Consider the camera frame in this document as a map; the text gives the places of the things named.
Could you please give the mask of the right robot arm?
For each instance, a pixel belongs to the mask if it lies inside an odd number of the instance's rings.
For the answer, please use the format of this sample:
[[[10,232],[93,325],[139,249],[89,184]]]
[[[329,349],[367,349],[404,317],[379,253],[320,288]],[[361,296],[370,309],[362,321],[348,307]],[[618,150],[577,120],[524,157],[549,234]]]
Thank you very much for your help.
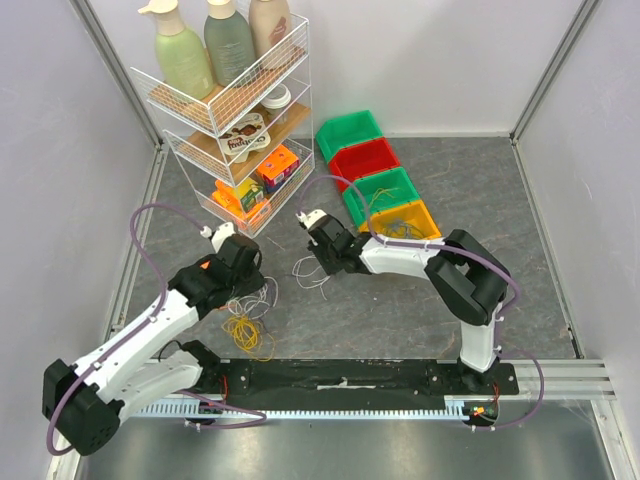
[[[428,280],[460,321],[458,381],[477,394],[499,366],[496,323],[519,299],[509,271],[471,234],[456,229],[444,238],[400,240],[376,232],[352,234],[321,209],[296,214],[310,236],[308,250],[325,273],[396,274]]]

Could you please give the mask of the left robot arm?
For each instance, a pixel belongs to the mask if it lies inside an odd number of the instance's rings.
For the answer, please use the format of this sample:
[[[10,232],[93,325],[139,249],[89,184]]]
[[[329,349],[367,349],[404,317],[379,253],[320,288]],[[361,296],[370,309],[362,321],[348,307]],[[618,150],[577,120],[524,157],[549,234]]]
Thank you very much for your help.
[[[208,393],[220,378],[219,356],[199,341],[168,359],[151,356],[182,331],[230,300],[261,289],[261,251],[238,233],[215,233],[213,253],[180,269],[134,321],[93,352],[43,375],[42,412],[50,433],[88,456],[102,448],[132,414],[174,392]]]

